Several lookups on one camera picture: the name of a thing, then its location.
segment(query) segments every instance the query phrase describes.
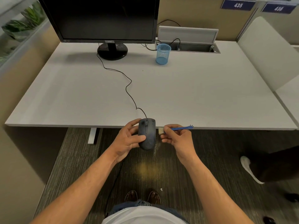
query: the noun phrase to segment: hand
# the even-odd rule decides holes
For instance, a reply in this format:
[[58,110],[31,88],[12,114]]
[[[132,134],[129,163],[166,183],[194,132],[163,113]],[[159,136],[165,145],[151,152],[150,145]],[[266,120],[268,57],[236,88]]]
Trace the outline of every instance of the hand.
[[193,141],[192,135],[189,130],[173,131],[171,128],[182,127],[178,124],[169,124],[164,126],[164,132],[162,134],[162,142],[170,143],[176,149],[176,155],[180,162],[186,166],[193,158],[198,158]]
[[133,120],[127,123],[118,133],[113,143],[107,149],[111,152],[116,163],[122,161],[132,148],[139,147],[138,143],[143,142],[146,139],[145,135],[134,135],[138,131],[138,126],[134,126],[139,123],[141,119]]

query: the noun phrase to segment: pen holder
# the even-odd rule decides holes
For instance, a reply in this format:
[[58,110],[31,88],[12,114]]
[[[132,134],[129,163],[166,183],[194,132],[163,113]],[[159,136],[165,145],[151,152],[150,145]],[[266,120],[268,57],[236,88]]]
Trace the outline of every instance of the pen holder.
[[170,51],[171,47],[167,44],[157,45],[156,62],[161,65],[167,64]]

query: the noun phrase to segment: monitor screen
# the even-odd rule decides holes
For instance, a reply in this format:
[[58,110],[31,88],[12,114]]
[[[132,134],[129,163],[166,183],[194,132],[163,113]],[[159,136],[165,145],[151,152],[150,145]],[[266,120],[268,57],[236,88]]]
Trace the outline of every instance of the monitor screen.
[[39,0],[61,41],[153,42],[159,0]]

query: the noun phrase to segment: number sign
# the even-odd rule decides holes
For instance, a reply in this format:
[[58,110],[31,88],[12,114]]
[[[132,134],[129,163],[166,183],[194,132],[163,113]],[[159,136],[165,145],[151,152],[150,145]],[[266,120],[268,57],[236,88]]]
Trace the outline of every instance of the number sign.
[[256,3],[255,1],[224,0],[221,8],[222,9],[250,11],[255,3]]
[[284,4],[282,5],[279,3],[267,3],[262,9],[262,12],[290,14],[295,8],[296,5],[284,5]]

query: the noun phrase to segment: cleaning brush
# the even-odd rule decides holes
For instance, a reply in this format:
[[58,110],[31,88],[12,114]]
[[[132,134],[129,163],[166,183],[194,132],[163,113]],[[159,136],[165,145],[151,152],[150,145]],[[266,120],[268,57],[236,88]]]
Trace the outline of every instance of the cleaning brush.
[[[171,128],[173,131],[178,131],[178,130],[184,130],[184,129],[193,129],[193,126],[190,125],[188,127],[177,127],[177,128]],[[159,132],[159,135],[161,134],[164,134],[164,128],[163,127],[159,127],[158,128],[158,132]]]

